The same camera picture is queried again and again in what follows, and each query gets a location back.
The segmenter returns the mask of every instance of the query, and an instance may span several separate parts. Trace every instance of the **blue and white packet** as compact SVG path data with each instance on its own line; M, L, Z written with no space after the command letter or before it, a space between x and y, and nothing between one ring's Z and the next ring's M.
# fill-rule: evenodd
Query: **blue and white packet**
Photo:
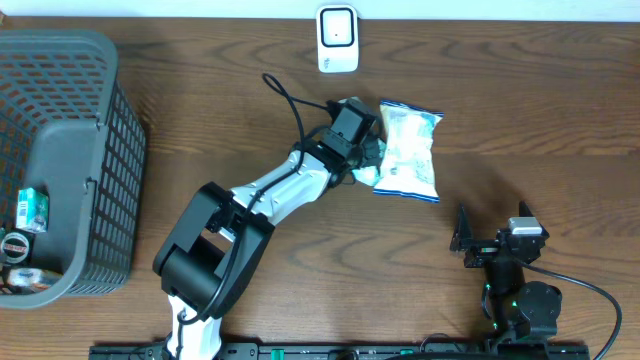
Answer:
M373 193L439 203L431 146L433 131L444 113L390 100L380 101L380 112L387 149Z

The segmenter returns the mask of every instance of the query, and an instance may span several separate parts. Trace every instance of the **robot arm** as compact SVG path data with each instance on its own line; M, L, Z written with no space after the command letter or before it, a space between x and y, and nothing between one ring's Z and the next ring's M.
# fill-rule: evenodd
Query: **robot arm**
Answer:
M339 185L351 170L370 165L374 158L370 153L377 156L377 151L368 152L370 147L365 145L377 144L377 137L370 135L376 120L366 105L349 99L341 105L332 126L321 133L320 141L306 138L272 172L231 191L211 182L196 193L153 263L174 315L173 332L167 342L172 357L209 360L215 356L221 345L221 318L249 284L275 225ZM291 173L301 156L299 170ZM256 192L283 176L247 214ZM207 241L201 236L204 229L240 241L228 280L222 285L231 251L225 254ZM198 321L180 326L178 316Z

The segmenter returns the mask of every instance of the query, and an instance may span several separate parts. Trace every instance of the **green connector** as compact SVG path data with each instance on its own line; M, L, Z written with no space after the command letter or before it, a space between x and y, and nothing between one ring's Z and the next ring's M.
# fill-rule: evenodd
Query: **green connector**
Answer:
M271 350L271 360L284 360L284 350Z

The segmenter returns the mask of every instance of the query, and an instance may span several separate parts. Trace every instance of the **wooden table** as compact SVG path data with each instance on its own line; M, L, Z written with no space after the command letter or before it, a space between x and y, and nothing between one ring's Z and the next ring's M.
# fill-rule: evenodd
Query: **wooden table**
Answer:
M164 337L171 316L151 262L194 192L250 182L286 158L297 130L271 72L294 96L357 95L442 110L433 149L442 203L342 186L274 234L223 332L265 342L419 342L487 331L483 274L449 253L456 206L493 236L517 201L551 233L537 265L591 281L622 305L609 353L640 351L640 25L361 21L360 66L325 75L315 23L293 20L8 18L5 28L87 28L117 45L120 81L150 126L134 270L123 289L0 311L0 358L86 359L96 343ZM301 108L307 129L327 116ZM561 288L559 339L592 355L612 306Z

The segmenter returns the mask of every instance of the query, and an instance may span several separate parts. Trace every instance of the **item in basket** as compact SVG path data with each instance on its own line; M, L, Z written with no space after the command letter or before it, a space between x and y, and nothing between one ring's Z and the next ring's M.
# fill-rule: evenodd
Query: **item in basket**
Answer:
M33 249L33 238L17 231L8 233L0 243L0 253L7 257L4 261L7 265L26 264L29 261L31 249Z
M22 189L18 193L16 228L32 233L47 231L49 219L49 197L33 188Z
M9 286L21 290L38 292L47 290L55 284L62 275L57 272L35 268L13 268L9 271L7 283Z

